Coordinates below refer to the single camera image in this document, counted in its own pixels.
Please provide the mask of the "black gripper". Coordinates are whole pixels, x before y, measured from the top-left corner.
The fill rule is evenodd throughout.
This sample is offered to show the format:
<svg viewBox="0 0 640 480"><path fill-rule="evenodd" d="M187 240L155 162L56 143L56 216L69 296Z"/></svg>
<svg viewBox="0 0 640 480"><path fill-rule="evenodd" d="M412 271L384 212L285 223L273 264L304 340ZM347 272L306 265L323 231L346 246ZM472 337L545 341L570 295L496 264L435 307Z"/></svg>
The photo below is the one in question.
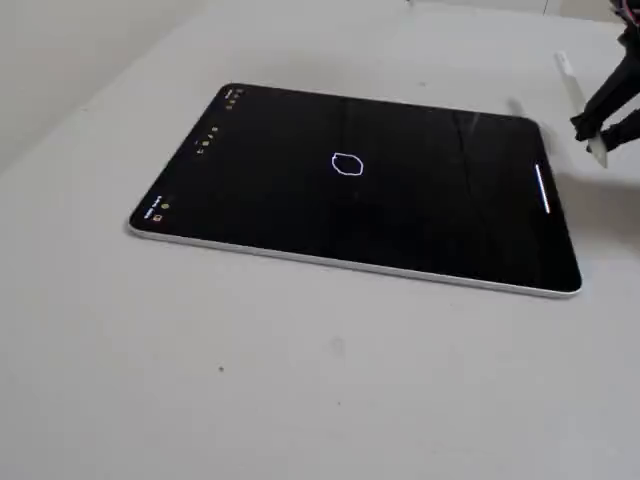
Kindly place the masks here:
<svg viewBox="0 0 640 480"><path fill-rule="evenodd" d="M640 136L638 109L620 122L601 129L609 117L639 94L639 26L626 22L618 42L625 50L623 59L587 101L583 111L571 118L577 141L586 141L599 134L607 150L615 150Z"/></svg>

